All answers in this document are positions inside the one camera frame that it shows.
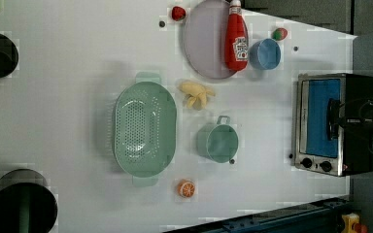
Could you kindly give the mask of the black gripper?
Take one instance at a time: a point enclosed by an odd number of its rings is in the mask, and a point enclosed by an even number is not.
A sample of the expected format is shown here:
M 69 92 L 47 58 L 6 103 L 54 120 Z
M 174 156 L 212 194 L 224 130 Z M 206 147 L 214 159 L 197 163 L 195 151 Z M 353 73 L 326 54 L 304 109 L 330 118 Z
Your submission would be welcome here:
M 373 99 L 336 101 L 336 135 L 355 130 L 373 131 Z

